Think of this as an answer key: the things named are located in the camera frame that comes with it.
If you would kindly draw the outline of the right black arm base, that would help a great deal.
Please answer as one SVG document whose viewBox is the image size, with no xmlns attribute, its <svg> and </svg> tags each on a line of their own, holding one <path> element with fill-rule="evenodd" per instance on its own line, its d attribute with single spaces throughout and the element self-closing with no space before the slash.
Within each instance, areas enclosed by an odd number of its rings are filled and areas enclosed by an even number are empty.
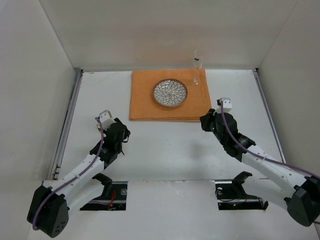
<svg viewBox="0 0 320 240">
<path fill-rule="evenodd" d="M 215 180 L 215 197 L 220 211 L 261 210 L 265 211 L 269 202 L 261 197 L 247 194 L 243 188 L 246 179 L 252 174 L 246 171 L 233 179 Z"/>
</svg>

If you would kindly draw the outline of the clear wine glass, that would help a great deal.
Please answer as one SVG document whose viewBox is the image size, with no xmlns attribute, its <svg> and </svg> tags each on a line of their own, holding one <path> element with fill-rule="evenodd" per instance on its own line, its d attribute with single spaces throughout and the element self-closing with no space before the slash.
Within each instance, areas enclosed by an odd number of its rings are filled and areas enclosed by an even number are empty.
<svg viewBox="0 0 320 240">
<path fill-rule="evenodd" d="M 193 68 L 195 70 L 194 76 L 193 76 L 193 82 L 195 85 L 198 85 L 200 83 L 200 69 L 203 66 L 204 61 L 204 52 L 200 50 L 195 50 L 193 53 Z"/>
</svg>

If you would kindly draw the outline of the floral patterned ceramic plate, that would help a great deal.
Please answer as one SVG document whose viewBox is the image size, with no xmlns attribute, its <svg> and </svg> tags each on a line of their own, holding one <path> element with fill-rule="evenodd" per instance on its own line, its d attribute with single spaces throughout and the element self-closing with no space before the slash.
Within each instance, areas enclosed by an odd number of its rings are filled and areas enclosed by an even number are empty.
<svg viewBox="0 0 320 240">
<path fill-rule="evenodd" d="M 188 97 L 188 89 L 184 83 L 177 79 L 163 79 L 155 84 L 152 97 L 159 105 L 174 108 L 185 102 Z"/>
</svg>

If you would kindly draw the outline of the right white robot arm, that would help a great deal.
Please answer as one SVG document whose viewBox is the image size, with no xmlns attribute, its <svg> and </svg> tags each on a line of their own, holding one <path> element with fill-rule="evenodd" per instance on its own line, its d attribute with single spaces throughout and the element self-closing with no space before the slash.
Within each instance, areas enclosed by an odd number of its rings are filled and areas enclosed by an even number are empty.
<svg viewBox="0 0 320 240">
<path fill-rule="evenodd" d="M 212 132 L 229 156 L 270 180 L 257 186 L 270 202 L 285 209 L 302 226 L 319 224 L 319 176 L 271 159 L 253 140 L 239 133 L 237 121 L 223 109 L 211 108 L 199 119 L 202 130 Z"/>
</svg>

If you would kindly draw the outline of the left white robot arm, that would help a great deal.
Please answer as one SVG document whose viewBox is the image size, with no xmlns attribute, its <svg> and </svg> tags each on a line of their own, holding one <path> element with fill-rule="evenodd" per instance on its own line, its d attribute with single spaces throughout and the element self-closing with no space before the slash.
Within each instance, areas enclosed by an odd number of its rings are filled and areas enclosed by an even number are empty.
<svg viewBox="0 0 320 240">
<path fill-rule="evenodd" d="M 128 142 L 131 133 L 118 118 L 105 121 L 97 118 L 96 121 L 101 137 L 97 145 L 65 177 L 35 190 L 27 214 L 33 230 L 55 238 L 74 212 L 87 204 L 100 204 L 99 198 L 108 200 L 107 209 L 112 209 L 117 192 L 103 171 L 123 153 L 123 144 Z"/>
</svg>

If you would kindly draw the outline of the orange cloth napkin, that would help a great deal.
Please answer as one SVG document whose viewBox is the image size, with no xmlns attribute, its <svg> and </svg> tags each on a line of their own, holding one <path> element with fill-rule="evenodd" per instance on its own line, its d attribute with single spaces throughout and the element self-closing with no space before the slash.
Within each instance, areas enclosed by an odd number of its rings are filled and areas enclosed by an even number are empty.
<svg viewBox="0 0 320 240">
<path fill-rule="evenodd" d="M 131 121 L 199 122 L 200 117 L 212 108 L 206 71 L 198 72 L 200 81 L 194 83 L 195 69 L 135 70 L 131 75 L 129 119 Z M 165 107 L 153 97 L 159 81 L 176 79 L 187 88 L 186 100 L 177 107 Z"/>
</svg>

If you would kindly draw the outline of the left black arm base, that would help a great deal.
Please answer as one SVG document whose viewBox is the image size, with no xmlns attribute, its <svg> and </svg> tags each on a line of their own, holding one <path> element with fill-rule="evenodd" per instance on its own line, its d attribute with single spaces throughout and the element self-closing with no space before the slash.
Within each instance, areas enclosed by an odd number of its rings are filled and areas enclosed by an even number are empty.
<svg viewBox="0 0 320 240">
<path fill-rule="evenodd" d="M 127 207 L 128 182 L 113 181 L 99 173 L 93 177 L 103 185 L 102 193 L 85 204 L 80 211 L 125 211 Z"/>
</svg>

